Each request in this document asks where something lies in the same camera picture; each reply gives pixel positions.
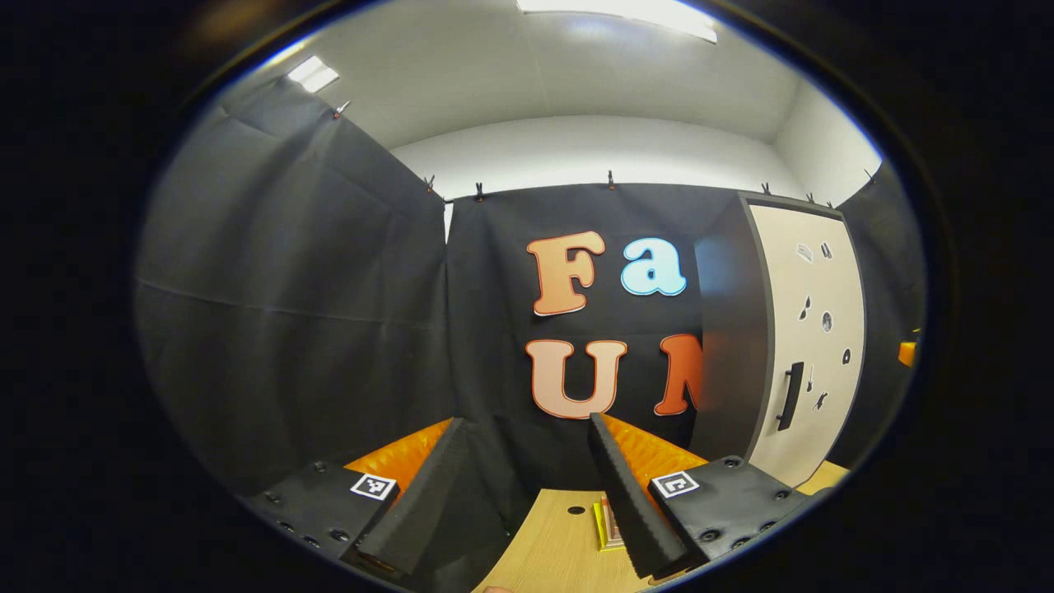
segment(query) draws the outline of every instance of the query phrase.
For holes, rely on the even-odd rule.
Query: white ceiling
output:
[[[465,127],[554,115],[684,121],[772,142],[800,76],[718,23],[718,43],[515,0],[391,0],[345,18],[252,78],[314,54],[319,91],[388,149]]]

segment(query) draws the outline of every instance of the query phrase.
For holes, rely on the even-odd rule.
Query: orange object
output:
[[[447,418],[443,422],[422,429],[397,441],[392,441],[345,466],[345,469],[394,479],[399,489],[398,496],[392,502],[395,505],[406,493],[406,489],[410,488],[410,482],[413,481],[417,471],[428,459],[428,455],[435,449],[435,443],[447,431],[451,420],[453,419]]]
[[[901,342],[897,360],[902,362],[904,367],[911,367],[915,362],[915,342]]]
[[[603,418],[611,436],[614,437],[614,442],[619,444],[619,450],[622,452],[622,457],[626,459],[629,471],[632,472],[637,482],[641,485],[641,489],[647,494],[648,500],[651,501],[660,515],[662,515],[662,510],[659,509],[659,505],[648,492],[648,482],[652,478],[668,476],[706,463],[702,457],[688,453],[632,424],[627,424],[606,414],[602,414],[601,418]]]

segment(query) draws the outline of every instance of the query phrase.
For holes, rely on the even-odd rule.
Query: blue letter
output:
[[[651,258],[638,259],[645,251],[651,252]],[[646,296],[662,292],[666,296],[674,296],[688,285],[688,279],[681,275],[677,248],[667,240],[640,238],[627,244],[622,254],[627,259],[637,259],[622,269],[622,286],[630,294]]]

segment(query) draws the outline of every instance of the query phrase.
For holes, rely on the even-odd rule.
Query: white door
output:
[[[775,357],[768,410],[747,461],[797,487],[823,462],[860,378],[860,271],[841,220],[750,205],[773,290]],[[789,427],[778,430],[795,363],[804,363]]]

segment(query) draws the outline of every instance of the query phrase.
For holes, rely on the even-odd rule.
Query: cutout letter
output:
[[[688,410],[684,401],[684,387],[691,395],[691,406],[699,410],[699,397],[703,391],[703,347],[690,334],[670,336],[659,345],[669,357],[666,368],[666,393],[656,407],[657,416],[676,416]]]
[[[645,251],[650,259],[641,259]],[[661,238],[640,238],[626,245],[622,252],[630,261],[622,269],[622,285],[631,294],[647,296],[662,292],[666,296],[680,294],[688,278],[681,275],[681,261],[677,248]]]
[[[571,278],[579,278],[583,288],[592,285],[592,258],[578,252],[570,260],[567,252],[585,249],[593,255],[604,252],[604,239],[593,231],[554,238],[540,238],[527,244],[527,251],[538,261],[538,283],[541,290],[534,301],[534,315],[557,316],[578,312],[586,307],[586,298],[574,291]]]
[[[534,403],[557,418],[585,420],[593,412],[607,412],[614,403],[619,359],[627,350],[624,342],[610,340],[598,340],[586,347],[586,354],[594,361],[593,393],[588,400],[578,401],[564,393],[564,361],[574,352],[574,347],[560,340],[529,342],[527,354],[533,362],[531,394]]]

